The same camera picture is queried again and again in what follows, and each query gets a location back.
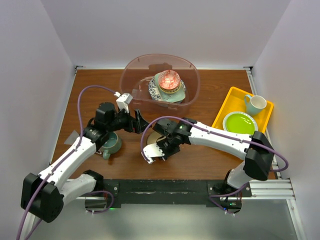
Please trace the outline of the brown beige bowl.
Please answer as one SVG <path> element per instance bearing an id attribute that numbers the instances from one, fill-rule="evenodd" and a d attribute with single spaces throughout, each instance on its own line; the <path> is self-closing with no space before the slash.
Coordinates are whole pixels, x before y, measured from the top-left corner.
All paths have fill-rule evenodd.
<path id="1" fill-rule="evenodd" d="M 151 144 L 155 144 L 163 139 L 165 139 L 166 137 L 159 134 L 158 132 L 153 131 L 147 138 L 146 140 L 146 144 L 147 145 L 151 145 Z"/>

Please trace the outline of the mint green rectangular dish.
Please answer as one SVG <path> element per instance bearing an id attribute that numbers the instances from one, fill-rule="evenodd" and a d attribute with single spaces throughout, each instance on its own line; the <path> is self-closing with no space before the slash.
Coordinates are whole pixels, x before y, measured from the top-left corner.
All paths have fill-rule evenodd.
<path id="1" fill-rule="evenodd" d="M 155 83 L 157 91 L 161 97 L 161 100 L 163 102 L 169 102 L 169 103 L 181 103 L 186 97 L 184 82 L 182 80 L 180 81 L 179 89 L 177 91 L 175 91 L 174 93 L 166 93 L 165 91 L 163 91 L 161 89 L 161 87 L 158 83 L 159 75 L 160 75 L 160 73 L 157 73 L 154 76 L 154 83 Z"/>

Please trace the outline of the red patterned bowl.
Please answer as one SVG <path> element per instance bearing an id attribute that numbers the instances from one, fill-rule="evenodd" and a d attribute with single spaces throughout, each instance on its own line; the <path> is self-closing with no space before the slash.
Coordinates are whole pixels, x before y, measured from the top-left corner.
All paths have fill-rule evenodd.
<path id="1" fill-rule="evenodd" d="M 181 78 L 174 70 L 164 70 L 159 73 L 159 86 L 165 89 L 174 89 L 180 85 Z"/>

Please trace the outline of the teal ceramic cup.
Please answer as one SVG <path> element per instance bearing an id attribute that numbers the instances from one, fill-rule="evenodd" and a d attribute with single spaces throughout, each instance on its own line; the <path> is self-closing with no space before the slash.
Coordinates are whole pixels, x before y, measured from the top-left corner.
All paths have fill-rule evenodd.
<path id="1" fill-rule="evenodd" d="M 108 137 L 109 139 L 99 149 L 104 160 L 108 160 L 111 155 L 117 153 L 122 147 L 122 139 L 116 132 L 110 132 Z"/>

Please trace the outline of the blue floral plate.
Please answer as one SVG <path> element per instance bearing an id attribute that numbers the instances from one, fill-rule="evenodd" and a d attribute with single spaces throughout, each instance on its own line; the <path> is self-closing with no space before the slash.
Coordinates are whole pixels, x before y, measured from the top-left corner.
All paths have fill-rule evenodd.
<path id="1" fill-rule="evenodd" d="M 161 96 L 155 86 L 154 77 L 152 77 L 148 83 L 148 93 L 153 100 L 162 102 Z"/>

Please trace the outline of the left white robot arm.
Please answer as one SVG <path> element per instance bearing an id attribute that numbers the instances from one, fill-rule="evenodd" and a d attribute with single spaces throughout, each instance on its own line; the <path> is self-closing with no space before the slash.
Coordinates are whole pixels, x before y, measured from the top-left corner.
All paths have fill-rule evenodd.
<path id="1" fill-rule="evenodd" d="M 77 197 L 88 193 L 99 196 L 104 190 L 104 178 L 93 170 L 86 170 L 69 185 L 65 183 L 85 160 L 109 140 L 111 133 L 119 130 L 142 133 L 149 123 L 139 109 L 135 109 L 134 114 L 131 116 L 125 109 L 115 108 L 111 102 L 101 103 L 82 134 L 58 160 L 41 173 L 29 173 L 24 178 L 20 206 L 51 223 L 63 207 Z"/>

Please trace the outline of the yellow flower patterned bowl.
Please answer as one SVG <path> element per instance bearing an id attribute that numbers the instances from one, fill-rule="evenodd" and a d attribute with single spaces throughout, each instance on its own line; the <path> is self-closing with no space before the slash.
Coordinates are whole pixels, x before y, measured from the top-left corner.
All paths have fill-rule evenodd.
<path id="1" fill-rule="evenodd" d="M 171 94 L 174 94 L 176 92 L 178 92 L 180 90 L 181 86 L 178 86 L 176 88 L 173 88 L 173 89 L 165 89 L 165 88 L 162 88 L 162 87 L 158 87 L 159 91 L 161 93 L 164 93 L 164 94 L 168 94 L 168 95 L 171 95 Z"/>

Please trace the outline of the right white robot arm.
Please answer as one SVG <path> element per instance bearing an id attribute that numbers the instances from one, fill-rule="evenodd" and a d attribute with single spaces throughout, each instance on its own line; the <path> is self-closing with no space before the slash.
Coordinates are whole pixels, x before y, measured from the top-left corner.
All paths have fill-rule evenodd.
<path id="1" fill-rule="evenodd" d="M 144 147 L 146 161 L 167 160 L 180 151 L 180 145 L 199 145 L 216 149 L 239 158 L 242 162 L 231 169 L 216 192 L 233 197 L 251 180 L 266 181 L 274 158 L 273 148 L 259 131 L 242 134 L 212 128 L 193 119 L 175 122 L 160 119 L 153 130 L 162 136 L 156 143 Z"/>

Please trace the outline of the white cream bowl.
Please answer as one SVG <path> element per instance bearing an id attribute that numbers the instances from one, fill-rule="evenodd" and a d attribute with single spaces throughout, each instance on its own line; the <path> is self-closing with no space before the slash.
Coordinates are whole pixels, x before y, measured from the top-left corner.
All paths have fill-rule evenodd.
<path id="1" fill-rule="evenodd" d="M 180 88 L 181 88 L 181 85 L 177 86 L 176 88 L 172 88 L 172 89 L 166 89 L 166 88 L 160 87 L 160 90 L 167 93 L 167 94 L 173 94 L 173 93 L 179 91 Z"/>

